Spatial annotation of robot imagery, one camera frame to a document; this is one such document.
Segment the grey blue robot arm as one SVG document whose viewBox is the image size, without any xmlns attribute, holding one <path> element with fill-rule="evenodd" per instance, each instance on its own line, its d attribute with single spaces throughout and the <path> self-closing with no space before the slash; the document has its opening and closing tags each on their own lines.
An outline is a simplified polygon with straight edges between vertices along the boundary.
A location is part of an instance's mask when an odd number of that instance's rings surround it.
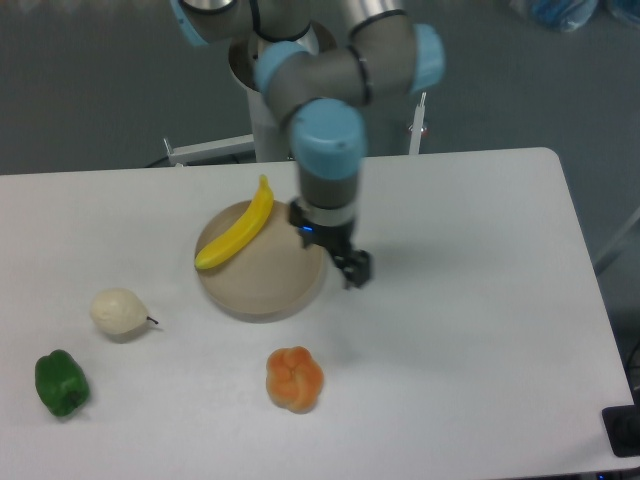
<svg viewBox="0 0 640 480">
<path fill-rule="evenodd" d="M 348 45 L 321 50 L 307 1 L 174 1 L 171 6 L 195 45 L 256 39 L 254 88 L 298 165 L 299 196 L 290 204 L 289 222 L 304 247 L 325 249 L 347 287 L 365 285 L 373 277 L 373 258 L 351 242 L 367 150 L 357 109 L 437 84 L 446 57 L 436 30 L 414 23 L 400 1 L 346 1 Z"/>
</svg>

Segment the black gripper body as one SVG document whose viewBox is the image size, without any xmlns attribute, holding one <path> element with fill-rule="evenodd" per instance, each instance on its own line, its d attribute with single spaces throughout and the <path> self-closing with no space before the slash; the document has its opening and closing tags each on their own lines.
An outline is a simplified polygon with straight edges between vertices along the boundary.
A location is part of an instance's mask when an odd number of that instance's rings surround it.
<svg viewBox="0 0 640 480">
<path fill-rule="evenodd" d="M 304 248 L 317 245 L 331 256 L 345 258 L 351 250 L 355 229 L 355 203 L 336 209 L 314 206 L 303 198 L 289 204 L 289 223 L 295 228 Z"/>
</svg>

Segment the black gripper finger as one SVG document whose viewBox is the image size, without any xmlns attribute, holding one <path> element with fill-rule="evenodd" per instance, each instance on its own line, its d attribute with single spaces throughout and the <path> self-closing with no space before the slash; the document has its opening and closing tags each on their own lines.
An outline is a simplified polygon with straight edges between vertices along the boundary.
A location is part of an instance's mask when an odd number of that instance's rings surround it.
<svg viewBox="0 0 640 480">
<path fill-rule="evenodd" d="M 373 257 L 365 250 L 354 250 L 351 255 L 351 284 L 363 287 L 373 276 Z"/>
<path fill-rule="evenodd" d="M 345 290 L 349 290 L 352 286 L 349 261 L 345 259 L 343 256 L 334 255 L 333 263 L 334 263 L 334 266 L 340 271 L 340 274 L 343 278 L 343 288 Z"/>
</svg>

